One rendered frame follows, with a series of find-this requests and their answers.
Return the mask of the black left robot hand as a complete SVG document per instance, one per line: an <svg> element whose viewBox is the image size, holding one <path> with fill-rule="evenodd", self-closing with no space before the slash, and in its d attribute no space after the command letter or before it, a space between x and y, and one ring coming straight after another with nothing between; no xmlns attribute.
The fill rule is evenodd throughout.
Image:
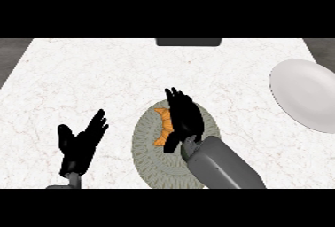
<svg viewBox="0 0 335 227"><path fill-rule="evenodd" d="M57 126L59 149L63 154L59 172L62 177L71 173L77 173L80 176L85 174L108 127L102 109L94 114L85 130L77 136L65 124Z"/></svg>

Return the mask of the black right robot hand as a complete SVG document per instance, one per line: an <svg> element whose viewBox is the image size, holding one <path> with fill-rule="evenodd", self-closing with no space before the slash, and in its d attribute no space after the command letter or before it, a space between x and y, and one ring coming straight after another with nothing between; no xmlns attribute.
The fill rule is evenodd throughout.
<svg viewBox="0 0 335 227"><path fill-rule="evenodd" d="M202 140L204 121L201 110L190 96L175 88L165 89L165 93L173 132L167 136L164 152L174 153L178 143L184 142L187 137L196 136L195 142Z"/></svg>

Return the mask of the orange croissant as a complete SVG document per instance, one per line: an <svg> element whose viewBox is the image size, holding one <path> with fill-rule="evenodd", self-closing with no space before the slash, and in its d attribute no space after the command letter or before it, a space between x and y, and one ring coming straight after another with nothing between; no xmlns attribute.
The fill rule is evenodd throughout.
<svg viewBox="0 0 335 227"><path fill-rule="evenodd" d="M155 111L158 112L161 117L162 129L161 129L159 137L153 142L153 146L164 146L168 140L168 135L174 131L171 119L170 119L170 110L161 107L161 108L156 108Z"/></svg>

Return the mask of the round grey woven placemat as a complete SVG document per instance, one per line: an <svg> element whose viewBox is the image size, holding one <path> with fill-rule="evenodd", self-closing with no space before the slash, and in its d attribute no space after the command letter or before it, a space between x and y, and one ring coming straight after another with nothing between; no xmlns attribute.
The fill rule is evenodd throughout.
<svg viewBox="0 0 335 227"><path fill-rule="evenodd" d="M181 159L180 145L174 153L164 153L164 146L153 146L162 129L156 108L168 109L168 101L156 102L144 111L133 131L133 164L146 184L155 189L202 189L204 185Z"/></svg>

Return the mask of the white round plate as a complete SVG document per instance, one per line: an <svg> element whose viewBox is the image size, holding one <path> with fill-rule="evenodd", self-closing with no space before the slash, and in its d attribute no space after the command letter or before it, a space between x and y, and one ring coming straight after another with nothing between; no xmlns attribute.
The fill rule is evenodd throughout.
<svg viewBox="0 0 335 227"><path fill-rule="evenodd" d="M270 89L291 118L310 129L335 133L335 73L308 60L288 59L271 70Z"/></svg>

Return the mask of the dark grey appliance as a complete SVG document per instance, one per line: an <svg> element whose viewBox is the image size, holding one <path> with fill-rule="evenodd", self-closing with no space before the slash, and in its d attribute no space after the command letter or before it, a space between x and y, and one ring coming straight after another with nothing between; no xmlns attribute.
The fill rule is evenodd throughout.
<svg viewBox="0 0 335 227"><path fill-rule="evenodd" d="M158 46L209 46L220 45L221 38L156 38Z"/></svg>

